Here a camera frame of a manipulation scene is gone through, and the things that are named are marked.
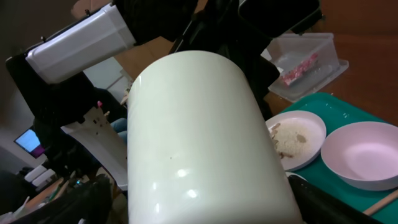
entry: white plastic part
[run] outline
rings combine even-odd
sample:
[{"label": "white plastic part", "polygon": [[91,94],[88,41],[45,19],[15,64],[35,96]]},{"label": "white plastic part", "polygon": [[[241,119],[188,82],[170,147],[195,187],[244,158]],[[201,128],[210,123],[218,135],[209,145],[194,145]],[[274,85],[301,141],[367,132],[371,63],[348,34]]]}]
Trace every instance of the white plastic part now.
[{"label": "white plastic part", "polygon": [[26,60],[47,83],[59,83],[126,49],[136,41],[110,4],[31,50]]},{"label": "white plastic part", "polygon": [[25,180],[30,183],[40,174],[44,173],[46,170],[47,169],[44,166],[38,165],[35,169],[33,169],[32,171],[30,171],[28,174],[25,175]]},{"label": "white plastic part", "polygon": [[168,55],[134,82],[130,223],[302,223],[243,72],[210,52]]},{"label": "white plastic part", "polygon": [[32,184],[36,187],[42,185],[48,178],[55,174],[54,170],[48,169],[42,175],[38,176],[36,179],[32,181]]},{"label": "white plastic part", "polygon": [[127,190],[127,146],[106,120],[101,109],[92,108],[85,122],[74,122],[62,130],[84,145],[112,175],[121,190]]}]

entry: red object in container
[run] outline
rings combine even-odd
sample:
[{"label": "red object in container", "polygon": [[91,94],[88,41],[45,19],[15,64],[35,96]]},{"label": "red object in container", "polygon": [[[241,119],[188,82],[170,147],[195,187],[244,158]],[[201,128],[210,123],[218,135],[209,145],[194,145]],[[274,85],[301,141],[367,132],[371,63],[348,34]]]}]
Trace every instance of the red object in container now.
[{"label": "red object in container", "polygon": [[290,86],[294,81],[296,81],[298,78],[302,77],[304,72],[308,71],[310,68],[312,68],[315,65],[317,58],[318,58],[318,54],[314,53],[313,55],[311,55],[310,58],[304,60],[300,65],[295,67],[289,73],[286,73],[284,76],[281,76],[279,78],[287,86]]}]

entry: bowl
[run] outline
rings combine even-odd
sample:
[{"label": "bowl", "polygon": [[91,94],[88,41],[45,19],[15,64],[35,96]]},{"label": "bowl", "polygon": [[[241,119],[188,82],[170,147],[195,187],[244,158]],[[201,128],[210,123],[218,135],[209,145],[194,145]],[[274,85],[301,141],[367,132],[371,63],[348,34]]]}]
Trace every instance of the bowl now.
[{"label": "bowl", "polygon": [[273,127],[280,124],[280,128],[295,131],[306,138],[306,146],[302,152],[294,157],[283,157],[280,162],[285,171],[295,171],[311,163],[320,153],[321,146],[326,138],[326,126],[323,120],[316,114],[308,111],[289,111],[278,114],[266,121],[269,132]]},{"label": "bowl", "polygon": [[398,128],[358,122],[333,131],[321,149],[324,163],[347,184],[363,190],[398,187]]}]

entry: white cylinder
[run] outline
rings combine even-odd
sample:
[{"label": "white cylinder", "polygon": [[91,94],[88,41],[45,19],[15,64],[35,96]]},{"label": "white cylinder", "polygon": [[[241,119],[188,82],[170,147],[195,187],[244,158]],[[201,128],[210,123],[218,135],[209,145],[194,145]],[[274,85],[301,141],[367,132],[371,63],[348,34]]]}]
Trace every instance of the white cylinder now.
[{"label": "white cylinder", "polygon": [[253,93],[227,58],[154,62],[128,112],[130,223],[302,223]]}]

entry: wooden handle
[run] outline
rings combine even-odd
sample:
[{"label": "wooden handle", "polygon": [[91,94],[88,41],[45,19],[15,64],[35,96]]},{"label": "wooden handle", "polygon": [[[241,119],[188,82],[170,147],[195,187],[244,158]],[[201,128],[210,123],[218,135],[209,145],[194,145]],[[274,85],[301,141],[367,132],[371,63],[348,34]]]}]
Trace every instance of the wooden handle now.
[{"label": "wooden handle", "polygon": [[386,205],[390,204],[393,202],[396,198],[398,197],[398,190],[395,190],[393,193],[387,195],[385,198],[381,199],[374,205],[372,205],[370,208],[366,209],[365,212],[363,212],[365,215],[373,215],[380,209],[384,208]]}]

